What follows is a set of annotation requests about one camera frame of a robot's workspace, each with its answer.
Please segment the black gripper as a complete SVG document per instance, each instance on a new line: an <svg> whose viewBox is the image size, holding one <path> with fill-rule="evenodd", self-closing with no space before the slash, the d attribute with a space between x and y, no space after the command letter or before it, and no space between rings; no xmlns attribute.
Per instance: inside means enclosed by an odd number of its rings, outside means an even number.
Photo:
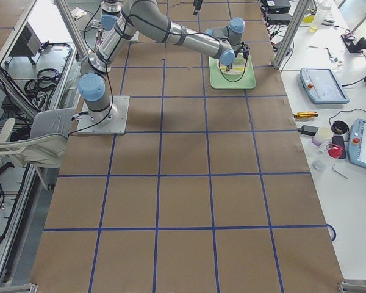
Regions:
<svg viewBox="0 0 366 293"><path fill-rule="evenodd" d="M249 51L249 46L242 42L239 50L235 52L235 59L233 63L228 65L227 68L245 68L248 64Z"/></svg>

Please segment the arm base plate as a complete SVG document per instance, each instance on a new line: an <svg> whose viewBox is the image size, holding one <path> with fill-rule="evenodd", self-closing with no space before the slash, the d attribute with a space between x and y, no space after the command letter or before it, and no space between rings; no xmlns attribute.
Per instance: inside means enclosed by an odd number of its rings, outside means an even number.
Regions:
<svg viewBox="0 0 366 293"><path fill-rule="evenodd" d="M125 135L130 96L114 95L111 101L112 105L102 112L89 110L84 101L82 111L87 113L80 116L76 133L83 135Z"/></svg>
<svg viewBox="0 0 366 293"><path fill-rule="evenodd" d="M139 42L139 31L135 31L133 35L131 35L131 38L128 39L129 35L126 36L126 40L131 43L138 43Z"/></svg>

